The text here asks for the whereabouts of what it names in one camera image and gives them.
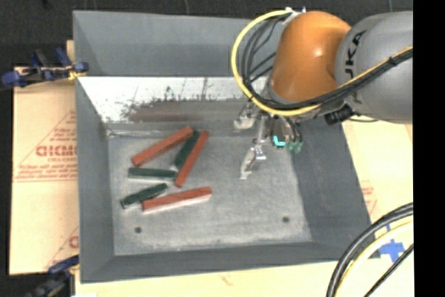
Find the gray bin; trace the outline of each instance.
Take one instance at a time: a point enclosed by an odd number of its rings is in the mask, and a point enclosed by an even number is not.
[[[234,132],[245,98],[228,59],[247,23],[74,12],[76,60],[90,64],[76,83],[83,282],[338,259],[369,225],[341,127],[323,120],[301,124],[299,154],[265,147],[268,163],[239,179],[255,128]],[[275,51],[280,31],[259,58]],[[186,125],[210,137],[181,191],[210,186],[211,199],[150,215],[123,210],[123,196],[151,185],[127,177],[131,156]],[[147,166],[168,168],[178,149]]]

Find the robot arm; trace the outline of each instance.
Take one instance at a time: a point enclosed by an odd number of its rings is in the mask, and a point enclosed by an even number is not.
[[[258,67],[253,66],[254,55],[262,35],[278,22],[287,22],[286,28],[277,51],[269,56],[273,65],[266,87],[258,93],[252,85],[257,78],[252,78],[252,68]],[[241,41],[256,25],[238,59]],[[412,33],[412,12],[375,15],[351,27],[321,11],[286,9],[262,15],[244,28],[232,50],[232,71],[249,99],[246,108],[258,111],[259,120],[254,146],[241,164],[241,178],[266,162],[262,145],[298,152],[302,138],[296,125],[303,120],[324,115],[333,125],[366,115],[412,122]],[[236,129],[254,124],[248,111],[241,112]]]

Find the blue clamp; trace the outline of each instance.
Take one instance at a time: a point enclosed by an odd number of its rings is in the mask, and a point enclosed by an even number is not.
[[[56,48],[57,63],[50,63],[41,50],[31,56],[31,66],[21,72],[11,71],[1,76],[1,82],[7,87],[26,87],[30,84],[65,79],[71,74],[86,73],[90,66],[87,62],[72,63],[62,47]]]
[[[51,278],[39,284],[33,291],[28,292],[24,297],[53,297],[63,290],[69,283],[73,284],[73,275],[69,269],[79,263],[79,256],[69,257],[49,268],[48,274]]]

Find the red block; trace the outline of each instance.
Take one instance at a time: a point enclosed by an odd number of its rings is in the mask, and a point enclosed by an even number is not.
[[[193,135],[193,130],[191,127],[184,127],[183,129],[175,132],[173,135],[157,142],[156,144],[150,146],[146,150],[140,152],[139,154],[131,158],[131,162],[135,167],[139,167],[148,161],[157,158],[159,155],[168,151],[172,147],[183,143],[185,140],[189,139]]]
[[[145,213],[154,213],[197,202],[204,202],[211,197],[211,193],[210,187],[202,187],[190,191],[165,195],[163,197],[152,198],[142,202],[142,209]]]
[[[209,138],[209,132],[207,130],[203,130],[200,137],[196,141],[195,146],[193,147],[191,153],[188,155],[186,162],[182,166],[181,170],[178,172],[178,175],[175,180],[175,186],[181,188],[184,185],[188,175],[190,174],[193,165],[197,158],[200,155],[200,152]]]

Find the green block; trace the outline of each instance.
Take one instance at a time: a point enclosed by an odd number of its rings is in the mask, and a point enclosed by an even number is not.
[[[181,150],[178,152],[178,155],[173,162],[178,170],[181,170],[182,166],[186,162],[188,155],[192,152],[195,144],[200,137],[200,132],[193,130],[193,135],[184,143]]]
[[[169,181],[174,181],[177,176],[177,172],[173,170],[160,170],[158,168],[140,168],[130,167],[128,169],[128,177],[130,178],[171,178]]]
[[[160,195],[161,193],[164,193],[165,191],[167,191],[167,188],[168,188],[167,184],[161,183],[157,184],[156,186],[143,189],[142,191],[139,191],[122,199],[120,201],[120,205],[122,205],[122,208],[126,209],[133,204],[141,203],[144,200],[154,198]]]

